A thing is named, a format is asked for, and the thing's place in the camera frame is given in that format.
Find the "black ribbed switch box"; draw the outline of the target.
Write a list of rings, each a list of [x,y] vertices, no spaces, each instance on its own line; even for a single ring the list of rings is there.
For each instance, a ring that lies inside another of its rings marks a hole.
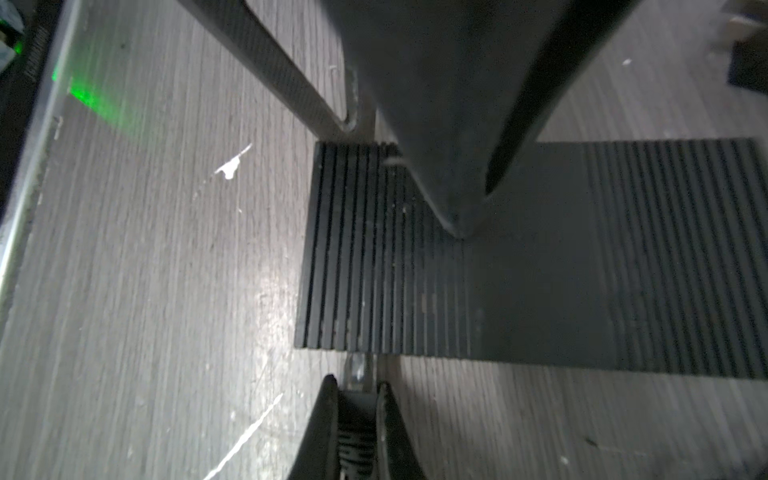
[[[766,378],[756,140],[537,144],[466,240],[397,154],[316,144],[296,347]]]

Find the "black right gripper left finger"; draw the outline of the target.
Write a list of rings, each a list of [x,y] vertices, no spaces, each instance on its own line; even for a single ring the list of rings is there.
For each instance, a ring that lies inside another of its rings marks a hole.
[[[339,388],[334,375],[326,375],[311,411],[302,441],[287,479],[339,479]]]

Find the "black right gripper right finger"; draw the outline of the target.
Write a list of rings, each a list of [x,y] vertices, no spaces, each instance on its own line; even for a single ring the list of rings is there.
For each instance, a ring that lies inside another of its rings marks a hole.
[[[378,479],[425,479],[413,450],[391,385],[378,387],[376,409],[376,474]]]

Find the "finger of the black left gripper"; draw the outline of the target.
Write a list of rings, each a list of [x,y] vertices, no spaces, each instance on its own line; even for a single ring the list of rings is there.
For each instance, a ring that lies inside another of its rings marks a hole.
[[[470,236],[631,1],[327,1],[443,228]]]

